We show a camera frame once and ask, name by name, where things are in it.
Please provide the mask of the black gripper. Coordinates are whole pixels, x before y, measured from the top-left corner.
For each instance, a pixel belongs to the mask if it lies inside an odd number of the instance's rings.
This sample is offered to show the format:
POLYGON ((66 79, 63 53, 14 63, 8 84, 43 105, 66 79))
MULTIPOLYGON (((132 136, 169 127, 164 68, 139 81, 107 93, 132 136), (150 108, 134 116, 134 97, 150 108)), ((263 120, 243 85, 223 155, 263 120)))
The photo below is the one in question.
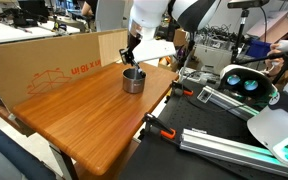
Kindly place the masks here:
POLYGON ((133 36, 132 34, 128 35, 128 45, 124 49, 119 50, 120 57, 124 65, 133 63, 133 66, 138 72, 142 72, 139 63, 137 63, 134 59, 133 50, 134 48, 141 42, 141 40, 137 36, 133 36))

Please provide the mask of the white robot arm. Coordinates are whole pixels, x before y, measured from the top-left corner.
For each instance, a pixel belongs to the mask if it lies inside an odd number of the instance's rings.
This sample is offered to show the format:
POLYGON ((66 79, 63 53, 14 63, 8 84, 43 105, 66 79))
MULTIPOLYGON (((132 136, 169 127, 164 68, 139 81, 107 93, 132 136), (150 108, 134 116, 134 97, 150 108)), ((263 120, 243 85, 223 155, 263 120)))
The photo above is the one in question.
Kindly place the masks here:
POLYGON ((119 53, 124 64, 139 63, 176 53, 173 42, 157 40, 156 32, 168 14, 186 32, 195 33, 214 16, 221 0, 133 0, 128 26, 128 45, 119 53))

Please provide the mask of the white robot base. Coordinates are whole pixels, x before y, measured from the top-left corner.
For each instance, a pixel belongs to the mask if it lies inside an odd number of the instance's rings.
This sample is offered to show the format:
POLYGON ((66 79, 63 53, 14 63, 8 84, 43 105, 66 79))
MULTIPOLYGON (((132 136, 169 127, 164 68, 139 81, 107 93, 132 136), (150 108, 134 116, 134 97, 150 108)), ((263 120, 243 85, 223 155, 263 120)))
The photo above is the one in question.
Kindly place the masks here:
POLYGON ((288 83, 247 121, 247 127, 280 162, 288 165, 288 83))

